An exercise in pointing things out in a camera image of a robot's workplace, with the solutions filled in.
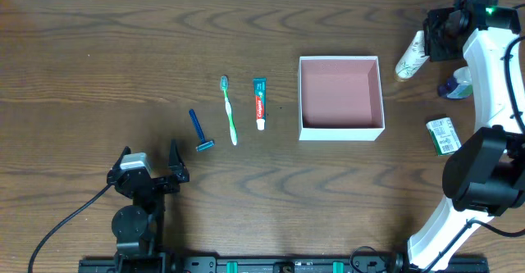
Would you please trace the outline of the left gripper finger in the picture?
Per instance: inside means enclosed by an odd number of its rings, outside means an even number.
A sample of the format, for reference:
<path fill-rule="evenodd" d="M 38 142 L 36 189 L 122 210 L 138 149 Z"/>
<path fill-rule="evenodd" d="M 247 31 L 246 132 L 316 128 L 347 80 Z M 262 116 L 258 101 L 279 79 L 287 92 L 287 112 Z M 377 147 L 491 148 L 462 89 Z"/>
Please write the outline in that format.
<path fill-rule="evenodd" d="M 128 146 L 125 146 L 121 155 L 119 156 L 119 158 L 116 160 L 115 164 L 113 165 L 112 167 L 112 170 L 113 171 L 118 171 L 121 169 L 121 161 L 122 159 L 124 158 L 125 155 L 128 155 L 131 153 L 131 150 Z"/>
<path fill-rule="evenodd" d="M 189 182 L 189 171 L 187 170 L 177 148 L 176 140 L 173 139 L 170 145 L 168 157 L 168 168 L 171 174 L 176 177 L 178 183 Z"/>

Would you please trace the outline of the white floral lotion tube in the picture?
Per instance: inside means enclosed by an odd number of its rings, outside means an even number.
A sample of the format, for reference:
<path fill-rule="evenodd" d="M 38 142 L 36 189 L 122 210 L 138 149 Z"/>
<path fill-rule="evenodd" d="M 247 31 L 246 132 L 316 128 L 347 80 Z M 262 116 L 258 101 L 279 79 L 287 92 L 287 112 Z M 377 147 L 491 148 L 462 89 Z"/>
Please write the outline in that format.
<path fill-rule="evenodd" d="M 395 66 L 396 79 L 398 81 L 409 80 L 419 71 L 427 59 L 424 31 L 419 30 Z"/>

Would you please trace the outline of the clear pump bottle blue liquid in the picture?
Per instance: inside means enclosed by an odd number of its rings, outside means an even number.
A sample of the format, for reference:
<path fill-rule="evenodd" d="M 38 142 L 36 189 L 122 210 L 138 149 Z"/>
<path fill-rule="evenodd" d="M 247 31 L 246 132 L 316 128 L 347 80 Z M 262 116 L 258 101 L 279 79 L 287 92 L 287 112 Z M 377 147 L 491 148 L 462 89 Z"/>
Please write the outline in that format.
<path fill-rule="evenodd" d="M 445 99 L 459 100 L 473 94 L 472 76 L 465 66 L 456 70 L 446 82 L 438 86 L 438 95 Z"/>

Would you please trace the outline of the green white toothbrush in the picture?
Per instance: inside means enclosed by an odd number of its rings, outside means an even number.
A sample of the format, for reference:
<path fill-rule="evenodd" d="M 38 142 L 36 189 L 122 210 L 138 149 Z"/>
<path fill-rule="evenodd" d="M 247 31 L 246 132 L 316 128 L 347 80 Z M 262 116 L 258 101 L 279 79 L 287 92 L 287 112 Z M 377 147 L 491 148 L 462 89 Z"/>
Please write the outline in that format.
<path fill-rule="evenodd" d="M 227 115 L 228 121 L 229 121 L 231 142 L 232 142 L 232 144 L 234 146 L 236 146 L 237 143 L 238 143 L 238 138 L 237 138 L 237 133 L 236 133 L 236 128 L 235 128 L 235 123 L 234 123 L 234 120 L 233 120 L 233 110 L 232 110 L 231 102 L 230 102 L 230 99 L 229 99 L 229 96 L 228 96 L 229 81 L 228 81 L 228 77 L 226 75 L 223 75 L 221 77 L 220 86 L 221 86 L 221 91 L 224 94 L 225 110 L 226 110 L 226 115 Z"/>

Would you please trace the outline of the green white soap box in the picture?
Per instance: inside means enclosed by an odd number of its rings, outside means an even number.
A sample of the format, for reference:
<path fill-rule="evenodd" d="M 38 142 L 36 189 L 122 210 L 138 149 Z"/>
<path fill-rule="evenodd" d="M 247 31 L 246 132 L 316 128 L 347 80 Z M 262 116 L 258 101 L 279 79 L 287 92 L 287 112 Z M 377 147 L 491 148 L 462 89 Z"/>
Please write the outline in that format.
<path fill-rule="evenodd" d="M 453 154 L 461 148 L 462 144 L 449 117 L 429 121 L 426 127 L 438 156 Z"/>

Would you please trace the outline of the Colgate toothpaste tube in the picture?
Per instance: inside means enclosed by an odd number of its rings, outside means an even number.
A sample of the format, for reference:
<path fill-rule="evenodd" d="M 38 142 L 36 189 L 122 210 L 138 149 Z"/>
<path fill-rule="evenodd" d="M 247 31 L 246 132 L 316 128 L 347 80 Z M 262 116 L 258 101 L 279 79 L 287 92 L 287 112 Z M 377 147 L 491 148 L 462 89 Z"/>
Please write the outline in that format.
<path fill-rule="evenodd" d="M 258 130 L 265 130 L 266 124 L 266 78 L 254 78 L 253 88 L 256 103 L 256 125 Z"/>

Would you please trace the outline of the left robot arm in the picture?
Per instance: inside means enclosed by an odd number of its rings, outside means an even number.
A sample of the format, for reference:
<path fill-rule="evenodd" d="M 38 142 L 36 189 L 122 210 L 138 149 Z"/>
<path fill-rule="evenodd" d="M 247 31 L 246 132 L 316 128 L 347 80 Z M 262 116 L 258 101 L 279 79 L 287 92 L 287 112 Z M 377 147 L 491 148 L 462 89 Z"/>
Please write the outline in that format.
<path fill-rule="evenodd" d="M 165 196 L 179 193 L 180 184 L 189 181 L 189 172 L 175 140 L 171 141 L 168 168 L 169 175 L 153 178 L 147 154 L 132 153 L 125 147 L 108 172 L 108 184 L 132 200 L 112 218 L 116 272 L 182 271 L 180 259 L 162 244 Z"/>

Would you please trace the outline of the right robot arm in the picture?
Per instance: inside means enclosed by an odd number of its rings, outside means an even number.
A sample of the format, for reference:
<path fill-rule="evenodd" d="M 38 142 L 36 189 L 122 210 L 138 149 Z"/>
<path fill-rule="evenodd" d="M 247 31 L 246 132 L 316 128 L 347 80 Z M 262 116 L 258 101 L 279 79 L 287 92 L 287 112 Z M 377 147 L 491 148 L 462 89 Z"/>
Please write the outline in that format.
<path fill-rule="evenodd" d="M 498 0 L 454 0 L 428 12 L 399 60 L 395 73 L 406 80 L 426 61 L 464 59 L 476 119 L 473 136 L 445 164 L 438 207 L 388 271 L 487 271 L 485 260 L 455 253 L 476 229 L 524 202 L 522 41 L 515 8 Z"/>

